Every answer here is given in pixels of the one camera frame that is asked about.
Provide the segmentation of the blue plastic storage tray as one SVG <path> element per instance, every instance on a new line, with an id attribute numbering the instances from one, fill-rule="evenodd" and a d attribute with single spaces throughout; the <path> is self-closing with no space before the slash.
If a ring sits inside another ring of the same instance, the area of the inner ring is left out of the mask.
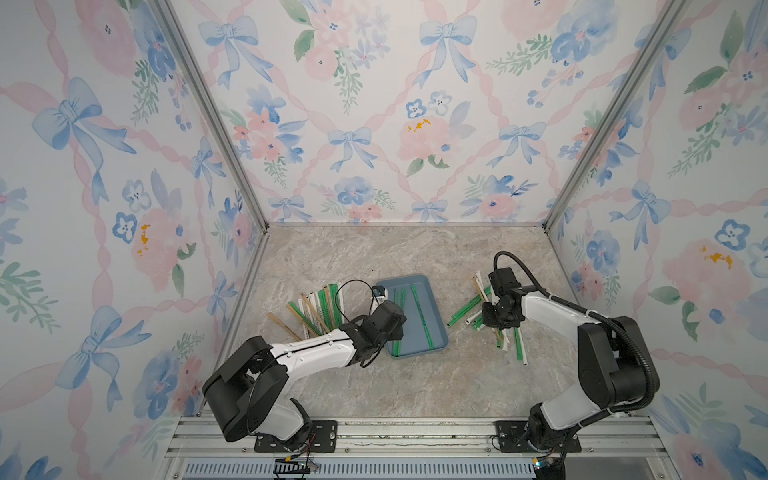
<path id="1" fill-rule="evenodd" d="M 435 345 L 433 351 L 429 350 L 425 338 L 422 323 L 410 289 L 412 284 L 417 288 L 421 306 L 432 335 Z M 399 357 L 393 356 L 392 347 L 394 341 L 390 341 L 386 349 L 391 357 L 395 359 L 405 359 L 424 354 L 437 353 L 447 348 L 449 337 L 446 330 L 446 323 L 440 315 L 431 284 L 425 275 L 411 275 L 384 279 L 377 281 L 375 285 L 384 286 L 388 293 L 387 300 L 391 300 L 395 303 L 395 290 L 404 288 L 406 291 L 405 316 L 407 317 L 407 320 L 403 325 L 401 354 Z"/>

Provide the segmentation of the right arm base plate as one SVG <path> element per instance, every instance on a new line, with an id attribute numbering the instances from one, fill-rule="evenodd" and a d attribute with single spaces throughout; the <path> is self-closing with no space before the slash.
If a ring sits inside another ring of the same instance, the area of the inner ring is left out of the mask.
<path id="1" fill-rule="evenodd" d="M 580 453 L 582 446 L 576 435 L 565 443 L 568 430 L 552 430 L 546 424 L 529 425 L 527 420 L 497 420 L 495 429 L 496 448 L 502 453 Z"/>

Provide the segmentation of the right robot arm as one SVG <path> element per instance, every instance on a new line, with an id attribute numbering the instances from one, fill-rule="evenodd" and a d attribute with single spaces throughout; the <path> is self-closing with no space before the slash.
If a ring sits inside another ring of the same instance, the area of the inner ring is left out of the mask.
<path id="1" fill-rule="evenodd" d="M 635 320 L 605 317 L 556 295 L 514 290 L 482 304 L 483 324 L 497 330 L 535 321 L 574 345 L 577 381 L 534 405 L 522 440 L 536 451 L 562 447 L 581 428 L 647 407 L 660 379 Z"/>

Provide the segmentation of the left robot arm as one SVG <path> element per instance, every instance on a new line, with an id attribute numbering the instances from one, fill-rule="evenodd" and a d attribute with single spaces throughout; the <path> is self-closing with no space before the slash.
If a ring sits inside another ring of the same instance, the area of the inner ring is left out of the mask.
<path id="1" fill-rule="evenodd" d="M 313 421 L 285 396 L 295 381 L 325 370 L 365 368 L 390 341 L 403 338 L 406 316 L 390 300 L 331 332 L 287 344 L 246 340 L 205 382 L 202 393 L 224 439 L 263 436 L 289 452 L 308 443 Z"/>

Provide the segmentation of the aluminium mounting rail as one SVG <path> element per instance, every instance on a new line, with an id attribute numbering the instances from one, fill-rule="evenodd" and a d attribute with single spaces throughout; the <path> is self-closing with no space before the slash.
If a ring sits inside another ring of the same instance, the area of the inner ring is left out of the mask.
<path id="1" fill-rule="evenodd" d="M 259 452 L 256 440 L 228 443 L 212 416 L 183 420 L 159 479 L 537 479 L 536 455 L 504 452 L 488 418 L 341 418 L 298 458 Z M 573 441 L 569 479 L 677 479 L 647 417 L 608 418 Z"/>

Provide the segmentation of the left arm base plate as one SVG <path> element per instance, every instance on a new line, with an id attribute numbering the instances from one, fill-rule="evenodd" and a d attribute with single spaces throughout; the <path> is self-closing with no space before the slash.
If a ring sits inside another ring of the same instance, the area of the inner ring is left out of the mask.
<path id="1" fill-rule="evenodd" d="M 338 439 L 336 420 L 314 420 L 302 426 L 292 437 L 279 440 L 273 435 L 257 434 L 254 451 L 256 453 L 298 454 L 334 453 Z"/>

